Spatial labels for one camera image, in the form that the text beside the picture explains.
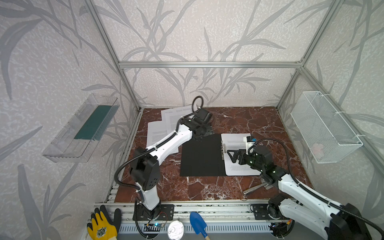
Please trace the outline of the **teal folder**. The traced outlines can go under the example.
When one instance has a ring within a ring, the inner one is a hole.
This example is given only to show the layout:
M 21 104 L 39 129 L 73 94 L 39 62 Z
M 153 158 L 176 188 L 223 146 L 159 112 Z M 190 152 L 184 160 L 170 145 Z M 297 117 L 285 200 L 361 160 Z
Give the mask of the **teal folder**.
M 182 146 L 181 177 L 225 177 L 221 134 L 201 141 L 190 140 Z

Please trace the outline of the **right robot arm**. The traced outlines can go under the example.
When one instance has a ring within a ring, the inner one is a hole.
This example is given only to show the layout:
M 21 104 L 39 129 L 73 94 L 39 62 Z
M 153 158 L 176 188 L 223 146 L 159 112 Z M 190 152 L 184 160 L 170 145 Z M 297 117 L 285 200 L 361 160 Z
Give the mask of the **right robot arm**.
M 368 226 L 381 235 L 384 233 L 378 225 L 363 218 L 355 206 L 330 200 L 298 181 L 289 170 L 275 165 L 265 147 L 252 145 L 250 148 L 250 153 L 246 149 L 224 151 L 233 163 L 259 171 L 267 185 L 281 191 L 270 199 L 269 205 L 283 217 L 300 223 L 325 240 L 370 240 Z

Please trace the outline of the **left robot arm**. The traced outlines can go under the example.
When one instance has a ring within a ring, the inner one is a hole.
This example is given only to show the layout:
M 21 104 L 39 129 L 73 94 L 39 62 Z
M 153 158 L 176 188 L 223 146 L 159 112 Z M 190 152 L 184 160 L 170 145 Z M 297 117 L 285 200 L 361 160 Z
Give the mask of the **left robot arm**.
M 184 143 L 192 139 L 200 140 L 213 133 L 210 124 L 212 114 L 203 108 L 203 97 L 195 97 L 192 105 L 194 106 L 198 99 L 201 100 L 201 105 L 196 110 L 192 110 L 192 113 L 180 117 L 174 131 L 145 149 L 136 149 L 134 157 L 115 171 L 114 181 L 118 185 L 134 188 L 140 195 L 141 201 L 140 205 L 135 207 L 134 220 L 139 215 L 154 220 L 161 214 L 157 184 L 161 177 L 160 166 L 164 160 Z M 119 179 L 119 174 L 131 163 L 134 165 L 131 167 L 130 176 L 135 183 L 127 184 Z

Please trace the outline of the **blue trowel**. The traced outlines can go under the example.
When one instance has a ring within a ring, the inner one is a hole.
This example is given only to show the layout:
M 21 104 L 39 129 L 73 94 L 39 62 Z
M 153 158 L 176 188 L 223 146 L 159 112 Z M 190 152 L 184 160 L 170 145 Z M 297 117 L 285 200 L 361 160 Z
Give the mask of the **blue trowel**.
M 207 224 L 199 213 L 191 212 L 190 223 L 197 235 L 201 234 L 205 238 L 205 240 L 211 240 L 205 230 L 205 228 L 207 227 Z

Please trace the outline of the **green circuit board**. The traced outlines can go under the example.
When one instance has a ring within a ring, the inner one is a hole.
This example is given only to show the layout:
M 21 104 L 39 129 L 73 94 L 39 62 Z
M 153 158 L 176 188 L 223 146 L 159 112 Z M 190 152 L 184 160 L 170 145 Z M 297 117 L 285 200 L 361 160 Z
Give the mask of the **green circuit board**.
M 147 223 L 144 225 L 144 231 L 150 232 L 150 233 L 157 233 L 157 232 L 160 232 L 162 229 L 164 229 L 166 227 L 166 225 L 167 225 L 166 222 L 164 222 L 164 223 L 159 223 L 159 222 Z

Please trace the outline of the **yellow black glove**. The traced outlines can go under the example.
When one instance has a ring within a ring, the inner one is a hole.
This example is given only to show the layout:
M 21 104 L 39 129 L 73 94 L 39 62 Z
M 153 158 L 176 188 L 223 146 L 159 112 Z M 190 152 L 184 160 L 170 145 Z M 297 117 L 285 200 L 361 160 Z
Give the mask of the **yellow black glove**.
M 87 223 L 87 230 L 92 240 L 117 240 L 121 222 L 120 209 L 115 209 L 112 220 L 106 206 L 101 205 L 91 214 L 91 222 Z

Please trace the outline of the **aluminium frame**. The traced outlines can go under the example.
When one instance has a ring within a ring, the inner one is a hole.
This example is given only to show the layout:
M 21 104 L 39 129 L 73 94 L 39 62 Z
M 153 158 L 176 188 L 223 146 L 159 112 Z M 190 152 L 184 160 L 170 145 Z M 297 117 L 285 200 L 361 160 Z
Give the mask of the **aluminium frame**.
M 246 28 L 243 36 L 225 50 L 213 52 L 209 35 L 205 35 L 207 58 L 191 60 L 176 53 L 164 51 L 166 40 L 174 30 L 170 26 L 156 41 L 163 10 L 158 8 L 152 20 L 144 19 L 144 28 L 149 31 L 148 39 L 140 46 L 119 59 L 103 25 L 102 16 L 124 25 L 132 32 L 133 25 L 122 1 L 107 1 L 107 8 L 86 1 L 85 11 L 90 12 L 99 29 L 107 50 L 112 57 L 118 74 L 123 78 L 130 96 L 138 107 L 144 101 L 135 92 L 134 84 L 125 77 L 126 70 L 134 69 L 202 69 L 204 76 L 197 92 L 204 95 L 208 82 L 219 74 L 221 88 L 211 95 L 205 95 L 207 104 L 212 104 L 224 93 L 232 91 L 240 77 L 232 77 L 234 69 L 293 68 L 303 72 L 308 81 L 315 81 L 317 89 L 325 98 L 340 109 L 338 115 L 352 128 L 362 151 L 375 168 L 371 185 L 367 190 L 364 213 L 373 220 L 384 220 L 384 3 L 383 1 L 321 1 L 290 16 L 294 21 L 302 15 L 311 19 L 313 15 L 327 10 L 309 47 L 298 62 L 264 62 L 260 56 L 238 59 L 247 45 L 261 44 L 258 35 L 292 6 L 288 2 L 276 13 L 257 26 Z

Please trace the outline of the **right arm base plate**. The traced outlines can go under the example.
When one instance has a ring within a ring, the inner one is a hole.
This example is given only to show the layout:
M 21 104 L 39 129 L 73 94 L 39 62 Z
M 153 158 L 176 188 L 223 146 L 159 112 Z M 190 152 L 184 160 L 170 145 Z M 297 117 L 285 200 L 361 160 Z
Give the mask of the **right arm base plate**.
M 250 209 L 255 220 L 272 220 L 268 211 L 268 204 L 251 204 Z

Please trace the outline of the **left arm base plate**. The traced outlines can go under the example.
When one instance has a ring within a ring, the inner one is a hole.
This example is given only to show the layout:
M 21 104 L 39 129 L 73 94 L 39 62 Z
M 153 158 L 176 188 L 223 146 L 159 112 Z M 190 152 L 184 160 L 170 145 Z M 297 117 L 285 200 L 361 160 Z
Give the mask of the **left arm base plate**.
M 173 220 L 175 205 L 159 204 L 153 210 L 148 210 L 143 204 L 137 206 L 138 221 L 170 221 Z

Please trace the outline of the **clear plastic wall tray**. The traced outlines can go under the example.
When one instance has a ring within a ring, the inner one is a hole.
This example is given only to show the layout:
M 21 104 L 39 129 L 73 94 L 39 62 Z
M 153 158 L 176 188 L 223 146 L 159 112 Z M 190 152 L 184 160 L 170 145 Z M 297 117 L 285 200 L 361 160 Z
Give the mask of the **clear plastic wall tray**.
M 86 163 L 120 107 L 117 97 L 90 94 L 42 155 L 54 163 Z

